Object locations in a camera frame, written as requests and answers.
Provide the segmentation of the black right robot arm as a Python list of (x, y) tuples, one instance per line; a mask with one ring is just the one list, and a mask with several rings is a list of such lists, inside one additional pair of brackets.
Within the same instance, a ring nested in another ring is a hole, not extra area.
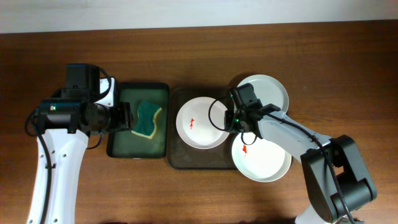
[(280, 146), (302, 165), (310, 205), (296, 223), (334, 223), (377, 197), (376, 186), (355, 141), (319, 134), (280, 108), (259, 103), (225, 112), (224, 129), (254, 133)]

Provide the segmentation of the green and yellow sponge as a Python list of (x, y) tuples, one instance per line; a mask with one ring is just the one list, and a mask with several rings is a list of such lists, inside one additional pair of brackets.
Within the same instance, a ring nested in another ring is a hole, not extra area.
[(150, 101), (142, 101), (137, 109), (138, 120), (131, 132), (136, 136), (152, 139), (157, 132), (157, 116), (162, 108)]

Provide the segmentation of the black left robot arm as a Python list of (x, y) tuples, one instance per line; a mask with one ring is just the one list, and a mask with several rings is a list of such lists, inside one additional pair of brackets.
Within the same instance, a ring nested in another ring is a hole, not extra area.
[(129, 103), (113, 91), (64, 88), (44, 99), (29, 118), (38, 162), (28, 223), (74, 223), (80, 167), (92, 135), (131, 129)]

